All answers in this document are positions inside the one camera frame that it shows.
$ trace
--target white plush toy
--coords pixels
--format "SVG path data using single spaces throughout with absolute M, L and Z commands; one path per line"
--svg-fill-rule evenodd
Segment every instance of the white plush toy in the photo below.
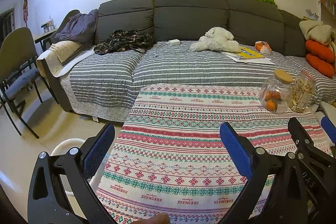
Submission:
M 233 40 L 233 35 L 221 27 L 211 28 L 202 36 L 198 42 L 190 45 L 190 50 L 200 52 L 205 50 L 241 52 L 241 47 L 237 41 Z

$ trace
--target patterned tablecloth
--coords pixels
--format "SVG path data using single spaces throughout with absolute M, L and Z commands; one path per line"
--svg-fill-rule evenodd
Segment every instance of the patterned tablecloth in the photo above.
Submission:
M 116 140 L 96 192 L 118 223 L 165 212 L 171 223 L 217 223 L 246 183 L 219 137 L 236 132 L 269 153 L 295 152 L 287 122 L 297 117 L 315 146 L 330 148 L 313 114 L 272 114 L 260 88 L 152 85 L 140 92 Z M 254 214 L 265 203 L 266 182 Z

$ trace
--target yellow book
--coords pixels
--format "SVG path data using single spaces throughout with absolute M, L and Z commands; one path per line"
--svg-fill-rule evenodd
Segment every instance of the yellow book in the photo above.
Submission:
M 257 59 L 257 58 L 265 58 L 258 52 L 255 52 L 249 48 L 241 47 L 240 53 L 235 53 L 234 55 L 237 56 L 239 59 Z

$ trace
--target finger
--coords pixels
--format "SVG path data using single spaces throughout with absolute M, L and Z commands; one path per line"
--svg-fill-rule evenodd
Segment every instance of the finger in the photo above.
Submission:
M 141 219 L 132 222 L 131 224 L 169 224 L 169 223 L 170 223 L 169 216 L 167 214 L 160 213 L 149 219 Z

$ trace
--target gray chair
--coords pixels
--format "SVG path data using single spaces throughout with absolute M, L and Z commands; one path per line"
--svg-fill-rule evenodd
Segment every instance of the gray chair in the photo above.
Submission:
M 22 89 L 26 89 L 35 86 L 36 93 L 43 103 L 40 93 L 37 89 L 36 78 L 40 76 L 40 73 L 36 66 L 36 49 L 34 45 L 34 39 L 30 30 L 26 27 L 19 28 L 11 32 L 3 41 L 0 48 L 0 90 L 2 95 L 0 96 L 1 105 L 4 107 L 7 116 L 11 123 L 15 127 L 16 131 L 21 135 L 20 131 L 16 127 L 12 120 L 5 103 L 7 103 L 11 111 L 18 117 L 18 119 L 27 127 L 27 129 L 38 139 L 39 136 L 29 127 L 29 125 L 22 119 L 21 114 L 25 106 L 23 100 L 18 105 L 15 105 L 14 100 Z M 15 81 L 7 86 L 7 82 L 15 79 Z M 55 98 L 53 91 L 50 89 L 46 80 L 41 77 L 44 84 L 48 88 L 49 92 Z

